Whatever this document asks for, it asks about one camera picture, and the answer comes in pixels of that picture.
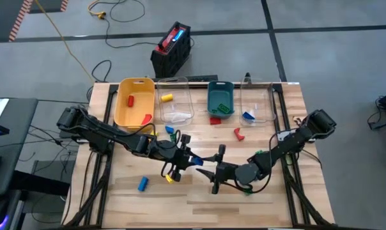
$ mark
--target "teal plastic basket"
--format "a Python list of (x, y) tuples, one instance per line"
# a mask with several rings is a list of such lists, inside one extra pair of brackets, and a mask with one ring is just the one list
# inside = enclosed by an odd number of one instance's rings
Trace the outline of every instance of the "teal plastic basket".
[[(212, 81), (208, 83), (207, 111), (213, 118), (227, 119), (234, 113), (233, 90), (234, 84), (224, 81)], [(230, 111), (225, 114), (219, 110), (219, 105), (223, 104)]]

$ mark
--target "red block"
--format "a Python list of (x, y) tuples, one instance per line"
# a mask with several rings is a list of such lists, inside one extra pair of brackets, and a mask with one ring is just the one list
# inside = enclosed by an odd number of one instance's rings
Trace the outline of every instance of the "red block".
[(244, 136), (240, 135), (239, 131), (240, 131), (240, 128), (234, 129), (234, 134), (236, 134), (238, 141), (242, 141), (242, 140), (244, 140)]
[(146, 125), (147, 123), (149, 123), (150, 119), (152, 119), (152, 115), (151, 114), (145, 114), (144, 119), (142, 121), (142, 125)]
[(221, 119), (220, 118), (210, 118), (210, 124), (211, 125), (219, 125), (219, 124), (221, 124)]
[(129, 97), (128, 97), (128, 107), (134, 106), (134, 100), (135, 100), (135, 97), (132, 96), (132, 95), (129, 95)]

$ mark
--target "orange plastic basket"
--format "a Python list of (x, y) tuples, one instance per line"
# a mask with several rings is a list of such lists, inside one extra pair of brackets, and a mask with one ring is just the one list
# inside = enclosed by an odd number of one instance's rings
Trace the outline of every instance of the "orange plastic basket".
[[(134, 97), (133, 106), (128, 106), (129, 96)], [(153, 122), (155, 113), (155, 83), (149, 78), (129, 78), (119, 84), (118, 98), (115, 108), (115, 123), (129, 131), (136, 131), (143, 125), (147, 114)]]

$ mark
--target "wooden table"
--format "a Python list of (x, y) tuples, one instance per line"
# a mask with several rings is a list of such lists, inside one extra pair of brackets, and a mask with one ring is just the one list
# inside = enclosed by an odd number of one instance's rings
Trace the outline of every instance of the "wooden table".
[[(304, 99), (299, 84), (283, 83), (282, 88), (286, 108), (292, 128), (296, 128), (292, 117), (305, 117)], [(89, 113), (103, 120), (108, 97), (108, 83), (95, 84)], [(224, 161), (244, 164), (248, 157), (257, 150), (267, 150), (268, 140), (275, 133), (273, 122), (266, 122), (259, 127), (243, 127), (239, 122), (240, 90), (235, 90), (235, 113), (221, 125), (210, 126), (206, 111), (207, 90), (190, 89), (195, 115), (192, 124), (180, 128), (183, 134), (192, 136), (189, 146), (201, 156), (209, 157), (217, 152), (220, 144), (225, 144)], [(279, 103), (277, 113), (284, 130)], [(113, 119), (114, 104), (111, 111)], [(155, 105), (155, 124), (159, 131), (158, 139), (169, 139), (160, 120), (159, 107)], [(233, 129), (241, 127), (245, 136), (238, 142)], [(308, 144), (305, 149), (316, 155), (316, 148)], [(90, 151), (88, 145), (79, 148), (75, 169), (72, 176), (72, 202), (68, 212), (68, 222), (79, 209), (84, 172)], [(95, 154), (91, 159), (86, 175), (85, 197), (88, 196)], [(328, 200), (327, 189), (319, 163), (300, 154), (298, 161), (304, 190), (315, 208), (329, 222), (334, 222)], [(168, 184), (160, 176), (163, 162), (136, 157), (116, 144), (114, 149), (111, 177), (107, 193), (103, 227), (288, 227), (291, 226), (290, 213), (281, 164), (278, 162), (272, 170), (272, 178), (266, 189), (259, 194), (246, 196), (240, 191), (225, 185), (220, 186), (219, 194), (211, 194), (212, 184), (194, 167), (181, 171), (179, 183)], [(215, 170), (215, 164), (205, 162), (204, 169)], [(149, 178), (145, 192), (137, 190), (142, 178)], [(255, 184), (258, 189), (266, 180)], [(99, 198), (94, 205), (91, 224), (95, 223)], [(299, 201), (295, 198), (298, 221), (302, 222)]]

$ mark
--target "gray floor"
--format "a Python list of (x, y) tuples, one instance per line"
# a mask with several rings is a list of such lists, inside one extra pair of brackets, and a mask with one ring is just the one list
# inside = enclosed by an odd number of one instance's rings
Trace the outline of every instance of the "gray floor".
[[(262, 5), (256, 0), (142, 2), (146, 5), (145, 17), (129, 24), (111, 23), (110, 33), (164, 32), (175, 20), (192, 26), (194, 31), (266, 28)], [(106, 23), (90, 18), (86, 12), (89, 3), (71, 0), (66, 12), (51, 13), (64, 35), (105, 33)], [(270, 0), (268, 5), (275, 28), (386, 24), (386, 0)], [(130, 1), (114, 13), (121, 12), (117, 17), (123, 19), (131, 18), (138, 7)], [(166, 7), (174, 14), (168, 14)], [(35, 14), (26, 15), (17, 38), (46, 36), (56, 33), (43, 15)], [(267, 34), (193, 39), (196, 44), (191, 57), (178, 75), (217, 74), (220, 80), (238, 81), (250, 72), (266, 81), (279, 81)], [(111, 42), (119, 45), (159, 40)], [(330, 138), (317, 142), (336, 222), (341, 226), (386, 229), (386, 128), (373, 132), (366, 125), (366, 119), (375, 111), (374, 100), (386, 94), (386, 30), (286, 33), (277, 34), (277, 41), (288, 81), (301, 82), (308, 111), (325, 109), (338, 123)], [(154, 76), (150, 45), (112, 49), (103, 40), (69, 44), (89, 71), (99, 61), (111, 59), (109, 81)], [(85, 101), (89, 86), (88, 77), (61, 42), (0, 43), (0, 96)], [(69, 105), (40, 102), (33, 124), (56, 130), (62, 109)], [(52, 160), (59, 148), (44, 143), (25, 145), (21, 159), (34, 151), (34, 159)], [(20, 162), (18, 168), (31, 171), (33, 160)], [(50, 225), (37, 224), (27, 216), (23, 229), (44, 227)]]

